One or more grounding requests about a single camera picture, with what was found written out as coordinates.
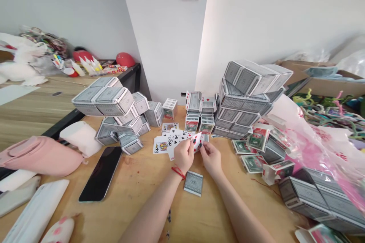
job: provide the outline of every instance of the red string bracelet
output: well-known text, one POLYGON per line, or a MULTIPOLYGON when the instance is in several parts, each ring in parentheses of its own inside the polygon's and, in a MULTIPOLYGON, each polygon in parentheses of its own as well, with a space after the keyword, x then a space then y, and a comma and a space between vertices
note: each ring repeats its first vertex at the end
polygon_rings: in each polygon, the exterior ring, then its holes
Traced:
POLYGON ((176 167, 171 167, 172 170, 174 170, 177 174, 179 174, 182 177, 182 180, 185 179, 184 173, 180 170, 180 168, 176 165, 176 167))

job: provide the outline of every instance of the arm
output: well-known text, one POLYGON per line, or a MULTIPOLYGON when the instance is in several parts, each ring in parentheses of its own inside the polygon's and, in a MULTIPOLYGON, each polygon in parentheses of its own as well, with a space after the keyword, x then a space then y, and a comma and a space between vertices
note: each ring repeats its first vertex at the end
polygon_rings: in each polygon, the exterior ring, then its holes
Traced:
MULTIPOLYGON (((190 142, 190 139, 180 142, 174 149, 175 163, 184 175, 193 163, 193 150, 194 144, 190 142)), ((128 225, 119 242, 158 242, 180 182, 181 176, 170 170, 160 186, 128 225)))
POLYGON ((238 241, 240 243, 275 243, 224 175, 219 150, 213 144, 204 142, 200 153, 205 168, 218 186, 238 241))

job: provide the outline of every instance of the red balloon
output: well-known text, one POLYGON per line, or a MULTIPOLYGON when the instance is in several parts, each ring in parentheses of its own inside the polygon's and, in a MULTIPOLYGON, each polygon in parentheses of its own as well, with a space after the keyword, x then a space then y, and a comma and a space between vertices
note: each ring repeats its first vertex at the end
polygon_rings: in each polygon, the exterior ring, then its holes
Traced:
POLYGON ((125 52, 118 53, 116 60, 117 60, 117 64, 119 64, 121 66, 131 67, 136 64, 136 62, 133 60, 133 57, 130 54, 125 53, 125 52))

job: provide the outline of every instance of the hand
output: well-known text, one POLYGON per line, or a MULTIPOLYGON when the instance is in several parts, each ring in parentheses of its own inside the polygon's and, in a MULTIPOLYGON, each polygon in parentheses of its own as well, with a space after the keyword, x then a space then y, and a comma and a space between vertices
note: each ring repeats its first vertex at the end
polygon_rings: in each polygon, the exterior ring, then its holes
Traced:
POLYGON ((223 175, 221 153, 213 144, 204 142, 203 146, 200 147, 200 153, 205 169, 207 169, 214 180, 223 175))
POLYGON ((191 139, 183 140, 174 149, 175 164, 186 175, 194 161, 194 144, 191 139))

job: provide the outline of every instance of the plastic bag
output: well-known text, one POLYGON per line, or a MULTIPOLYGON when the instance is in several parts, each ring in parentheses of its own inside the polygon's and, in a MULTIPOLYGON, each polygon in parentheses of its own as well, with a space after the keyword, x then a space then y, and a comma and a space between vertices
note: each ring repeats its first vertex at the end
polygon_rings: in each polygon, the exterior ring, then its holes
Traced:
POLYGON ((307 49, 297 51, 286 57, 284 61, 305 61, 312 63, 327 62, 330 59, 329 52, 324 49, 307 49))
POLYGON ((47 45, 43 42, 36 43, 31 46, 23 44, 19 46, 14 55, 16 63, 32 63, 36 57, 43 56, 47 51, 47 45))
POLYGON ((365 49, 359 50, 349 57, 342 59, 336 66, 338 69, 365 78, 365 49))
POLYGON ((365 154, 348 141, 350 132, 309 125, 302 110, 285 95, 274 103, 270 114, 286 120, 285 134, 296 141, 296 149, 286 158, 295 162, 294 172, 308 167, 331 175, 351 202, 365 213, 365 154))

